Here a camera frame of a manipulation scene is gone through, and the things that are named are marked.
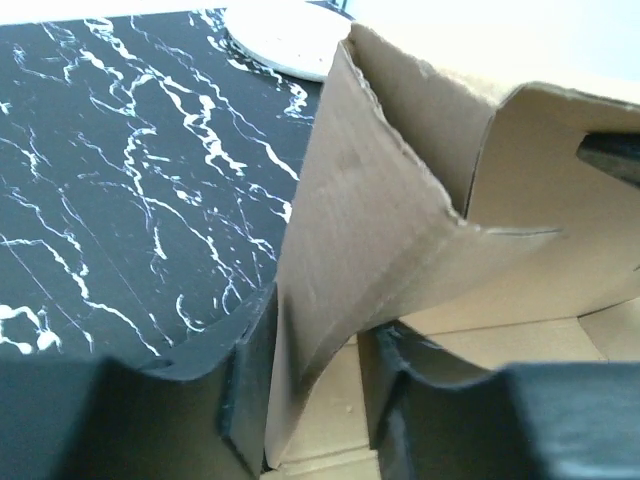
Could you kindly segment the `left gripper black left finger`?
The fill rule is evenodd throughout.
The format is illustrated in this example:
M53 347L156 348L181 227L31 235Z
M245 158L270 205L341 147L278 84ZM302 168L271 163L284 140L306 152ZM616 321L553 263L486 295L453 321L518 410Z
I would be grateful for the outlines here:
M277 329L268 284L143 367L1 362L5 479L256 479Z

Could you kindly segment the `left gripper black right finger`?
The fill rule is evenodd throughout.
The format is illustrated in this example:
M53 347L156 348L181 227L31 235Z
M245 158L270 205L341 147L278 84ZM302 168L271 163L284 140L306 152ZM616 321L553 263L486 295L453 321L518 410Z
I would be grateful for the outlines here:
M402 324L372 332L372 446L385 479L635 479L635 362L481 369Z

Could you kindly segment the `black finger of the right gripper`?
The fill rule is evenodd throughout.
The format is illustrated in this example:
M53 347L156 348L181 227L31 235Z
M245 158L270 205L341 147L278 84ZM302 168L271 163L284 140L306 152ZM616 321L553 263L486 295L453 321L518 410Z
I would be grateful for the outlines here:
M589 133L576 155L610 177L625 183L639 182L638 133Z

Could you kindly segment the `brown cardboard box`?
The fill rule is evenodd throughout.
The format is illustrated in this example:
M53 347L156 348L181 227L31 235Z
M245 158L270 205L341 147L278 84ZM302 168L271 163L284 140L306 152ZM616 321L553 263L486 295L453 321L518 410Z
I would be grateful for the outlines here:
M324 82L276 275L265 459L385 479L372 332L486 371L639 366L639 182L581 161L639 134L636 57L503 27L352 25Z

